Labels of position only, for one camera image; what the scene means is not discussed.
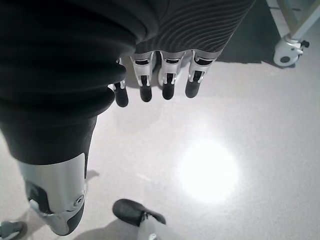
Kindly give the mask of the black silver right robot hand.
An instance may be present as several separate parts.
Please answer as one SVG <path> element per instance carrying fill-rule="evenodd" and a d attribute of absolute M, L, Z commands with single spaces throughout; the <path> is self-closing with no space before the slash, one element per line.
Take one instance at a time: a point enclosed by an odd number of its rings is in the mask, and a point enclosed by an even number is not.
<path fill-rule="evenodd" d="M 151 100 L 153 55 L 162 95 L 173 97 L 185 52 L 185 94 L 197 95 L 252 0 L 3 0 L 0 129 L 26 197 L 51 230 L 72 233 L 85 206 L 88 154 L 99 114 L 128 103 L 130 57 L 141 99 Z"/>

